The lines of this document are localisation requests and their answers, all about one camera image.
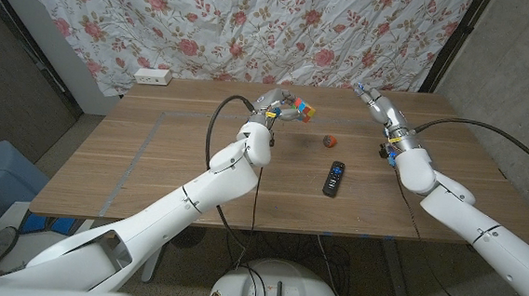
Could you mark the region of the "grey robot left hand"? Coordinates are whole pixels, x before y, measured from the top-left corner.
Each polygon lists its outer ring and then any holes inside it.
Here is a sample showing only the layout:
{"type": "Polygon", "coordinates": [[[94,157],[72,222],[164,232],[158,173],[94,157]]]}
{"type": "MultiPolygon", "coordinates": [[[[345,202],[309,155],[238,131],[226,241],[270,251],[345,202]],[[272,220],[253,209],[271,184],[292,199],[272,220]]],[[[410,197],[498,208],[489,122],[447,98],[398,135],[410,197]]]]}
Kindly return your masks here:
{"type": "Polygon", "coordinates": [[[295,104],[298,97],[287,89],[275,88],[268,90],[252,103],[253,113],[249,122],[257,122],[267,128],[272,128],[277,119],[286,122],[298,119],[302,121],[304,114],[295,104]]]}

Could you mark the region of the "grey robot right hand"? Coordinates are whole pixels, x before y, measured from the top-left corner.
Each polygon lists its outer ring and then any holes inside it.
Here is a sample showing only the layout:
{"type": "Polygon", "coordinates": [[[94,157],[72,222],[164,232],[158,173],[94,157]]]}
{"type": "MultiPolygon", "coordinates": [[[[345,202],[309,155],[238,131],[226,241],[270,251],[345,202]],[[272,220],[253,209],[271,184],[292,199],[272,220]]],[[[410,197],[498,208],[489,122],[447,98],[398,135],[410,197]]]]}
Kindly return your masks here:
{"type": "Polygon", "coordinates": [[[362,83],[353,85],[356,95],[368,106],[375,122],[384,127],[388,143],[401,152],[420,148],[421,143],[415,135],[415,130],[408,125],[403,113],[374,87],[367,87],[362,83]]]}

